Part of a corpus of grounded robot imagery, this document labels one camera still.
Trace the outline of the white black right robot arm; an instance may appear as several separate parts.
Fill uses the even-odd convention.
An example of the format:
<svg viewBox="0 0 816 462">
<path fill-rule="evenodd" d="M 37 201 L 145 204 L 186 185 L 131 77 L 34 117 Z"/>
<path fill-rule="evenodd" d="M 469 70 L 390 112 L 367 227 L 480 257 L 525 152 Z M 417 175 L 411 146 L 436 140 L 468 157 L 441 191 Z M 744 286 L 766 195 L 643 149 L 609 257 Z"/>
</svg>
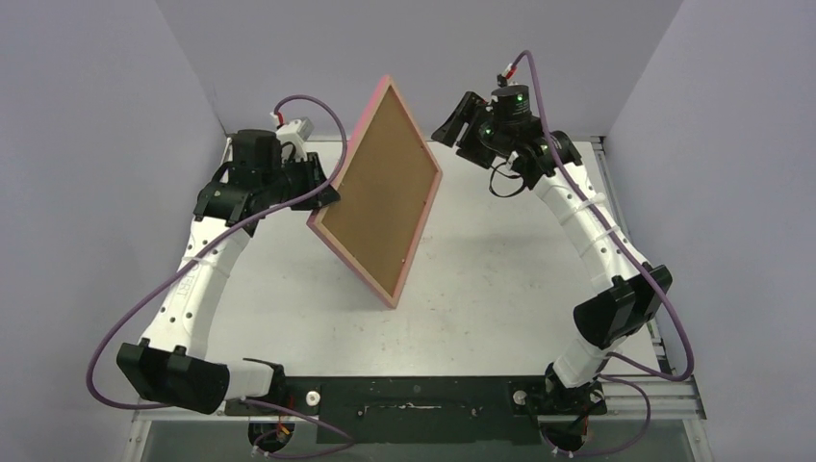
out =
<svg viewBox="0 0 816 462">
<path fill-rule="evenodd" d="M 489 97 L 465 92 L 431 138 L 490 171 L 501 159 L 549 208 L 577 251 L 595 295 L 574 307 L 576 337 L 525 402 L 550 414 L 592 411 L 610 354 L 654 318 L 656 292 L 669 289 L 671 273 L 625 242 L 573 141 L 562 131 L 546 132 L 531 112 L 528 86 L 501 87 Z"/>
</svg>

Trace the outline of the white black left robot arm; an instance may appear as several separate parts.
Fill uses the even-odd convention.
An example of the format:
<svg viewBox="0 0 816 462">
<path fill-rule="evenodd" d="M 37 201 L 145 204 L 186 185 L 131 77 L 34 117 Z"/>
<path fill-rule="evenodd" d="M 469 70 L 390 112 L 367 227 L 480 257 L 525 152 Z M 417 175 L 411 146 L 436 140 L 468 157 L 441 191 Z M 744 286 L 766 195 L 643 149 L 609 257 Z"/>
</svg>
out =
<svg viewBox="0 0 816 462">
<path fill-rule="evenodd" d="M 288 390 L 275 380 L 281 366 L 255 359 L 214 363 L 205 356 L 232 269 L 265 212 L 313 212 L 340 199 L 318 153 L 307 149 L 308 138 L 294 122 L 227 138 L 222 163 L 197 195 L 180 277 L 164 290 L 139 340 L 122 344 L 116 355 L 140 398 L 201 414 L 245 397 L 267 415 L 285 406 Z"/>
</svg>

